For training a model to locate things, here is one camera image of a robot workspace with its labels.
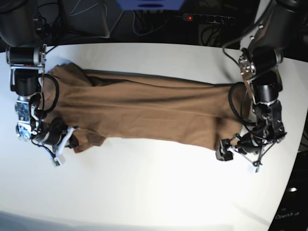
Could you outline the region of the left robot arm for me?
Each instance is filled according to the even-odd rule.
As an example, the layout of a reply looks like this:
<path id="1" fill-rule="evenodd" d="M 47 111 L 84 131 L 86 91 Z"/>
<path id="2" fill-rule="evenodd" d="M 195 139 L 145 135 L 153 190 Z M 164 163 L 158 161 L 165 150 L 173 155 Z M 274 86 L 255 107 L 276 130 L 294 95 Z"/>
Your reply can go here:
<path id="1" fill-rule="evenodd" d="M 222 46 L 224 50 L 257 29 L 249 46 L 241 49 L 242 55 L 235 62 L 243 81 L 233 84 L 228 93 L 230 108 L 247 133 L 243 136 L 236 133 L 230 139 L 220 140 L 217 160 L 229 161 L 234 154 L 245 157 L 254 153 L 258 159 L 252 165 L 257 167 L 269 150 L 266 146 L 272 147 L 285 138 L 282 106 L 278 100 L 279 92 L 283 90 L 278 65 L 283 62 L 283 50 L 292 41 L 307 12 L 306 0 L 271 0 L 253 25 L 239 38 Z M 232 98 L 240 86 L 245 87 L 243 100 L 249 97 L 252 102 L 252 111 L 257 118 L 255 122 L 244 119 L 244 101 L 240 102 L 240 110 L 235 109 Z"/>

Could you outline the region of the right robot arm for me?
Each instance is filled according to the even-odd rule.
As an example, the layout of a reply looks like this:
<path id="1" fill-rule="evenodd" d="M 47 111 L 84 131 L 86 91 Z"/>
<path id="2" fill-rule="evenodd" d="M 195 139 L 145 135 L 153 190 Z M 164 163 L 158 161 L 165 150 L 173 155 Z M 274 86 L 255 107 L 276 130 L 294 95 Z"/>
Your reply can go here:
<path id="1" fill-rule="evenodd" d="M 57 80 L 45 73 L 46 47 L 44 23 L 35 0 L 0 2 L 0 37 L 7 44 L 6 62 L 10 66 L 10 90 L 18 95 L 17 137 L 36 141 L 37 145 L 74 148 L 76 137 L 57 117 L 43 120 L 55 108 L 59 98 Z"/>

